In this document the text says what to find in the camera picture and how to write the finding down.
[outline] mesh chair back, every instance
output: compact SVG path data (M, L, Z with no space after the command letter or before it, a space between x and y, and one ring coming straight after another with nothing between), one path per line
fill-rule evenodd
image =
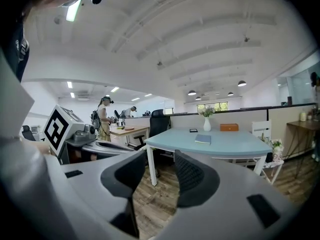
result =
M28 125L23 125L22 127L23 127L23 131L22 131L23 137L29 141L35 142L36 139L33 136L32 132L30 131L30 127Z

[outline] ceiling beam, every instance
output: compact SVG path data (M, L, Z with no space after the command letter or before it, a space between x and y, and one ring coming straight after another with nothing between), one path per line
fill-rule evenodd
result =
M208 71L208 70L215 70L215 69L224 68L224 67L248 65L248 64L253 64L253 60L252 59L242 59L242 60L238 60L238 61L223 61L223 62L219 62L219 63L215 63L215 64L206 64L201 67L192 68L192 69L186 70L185 72L181 72L181 73L172 75L170 77L170 80L183 78L186 76L194 75L194 74Z
M234 88L238 87L236 84L231 84L231 85L215 85L213 86L203 86L203 85L198 85L195 89L197 93L208 93L208 92L214 92L214 91L221 91L223 90L235 90Z
M143 28L143 26L145 26L155 17L186 1L189 0L162 0L158 3L154 3L152 0L151 7L150 1L145 2L138 6L135 12L132 13L131 19L128 19L124 22L120 31L123 33L122 35L125 35L127 38L131 38L136 32L138 32L141 28ZM125 43L126 41L123 39L113 39L111 40L109 46L111 47L112 52L117 53Z
M247 24L248 17L244 17L242 14L233 14L233 15L223 15L220 17L214 17L210 19L205 19L203 24L199 24L199 21L195 21L190 25L187 25L183 28L175 30L162 38L162 41L156 41L149 46L147 46L144 50L140 51L136 57L139 61L143 60L148 54L156 52L158 49L170 44L178 39L181 39L185 36L193 34L195 32L204 31L207 29L212 29L219 26L224 25L233 25L233 24ZM268 26L276 26L276 21L274 17L257 15L250 21L251 24L257 25L268 25Z
M162 65L157 66L157 68L158 70L163 70L174 64L181 63L191 58L209 54L209 53L220 52L220 51L229 50L229 49L237 49L237 48L258 48L258 47L261 47L260 40L250 40L248 42L233 41L233 42L213 44L210 46L206 46L206 47L202 47L196 50L186 52L184 54L179 55L178 58L173 58L168 61L162 61Z
M205 83L205 82L211 82L212 80L219 80L219 79L224 79L224 78L234 78L234 77L242 77L245 76L246 72L234 72L234 73L226 73L226 74L220 74L220 75L215 75L210 78L202 78L198 80L193 80L193 81L188 81L188 82L182 82L178 84L178 87L184 87L184 86L190 86L194 84L199 84L199 83Z

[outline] light blue table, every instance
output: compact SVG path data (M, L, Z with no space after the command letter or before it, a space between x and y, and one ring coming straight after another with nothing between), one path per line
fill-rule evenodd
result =
M195 143L197 134L211 135L211 144ZM145 140L151 183L157 185L155 163L152 148L174 152L180 150L186 154L204 154L215 159L258 159L254 172L260 175L270 146L248 131L211 131L172 128Z

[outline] white shirt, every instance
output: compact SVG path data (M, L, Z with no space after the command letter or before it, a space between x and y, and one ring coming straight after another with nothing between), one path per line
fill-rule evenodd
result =
M100 118L106 118L107 117L107 111L106 111L106 106L101 104L99 107L98 107L98 110L96 111L98 113L98 116Z
M125 115L126 118L130 117L130 115L131 115L131 107L125 110L124 115Z

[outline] white partition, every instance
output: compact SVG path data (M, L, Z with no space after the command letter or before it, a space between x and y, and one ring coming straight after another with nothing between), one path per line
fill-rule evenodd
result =
M172 128L198 128L202 129L205 118L202 115L171 116ZM251 131L252 122L266 121L267 110L251 110L239 112L215 113L210 118L212 128L220 128L220 124L238 124L239 130Z
M283 150L283 158L285 159L288 154L288 149L291 145L291 142L294 137L295 128L293 126L288 126L287 123L298 121L299 114L301 112L308 112L313 108L313 105L306 106L294 106L294 107L282 107L282 108L273 108L269 109L269 120L271 120L271 138L272 139L281 139L284 150ZM300 130L299 135L301 136L305 134L303 130ZM289 150L289 154L291 151L297 146L298 138L295 136L293 140L291 149ZM296 151L290 156L290 158L298 156L304 152L306 148L306 142L302 141L300 143L300 152L298 148Z
M125 119L127 126L148 126L150 127L150 117L130 117Z

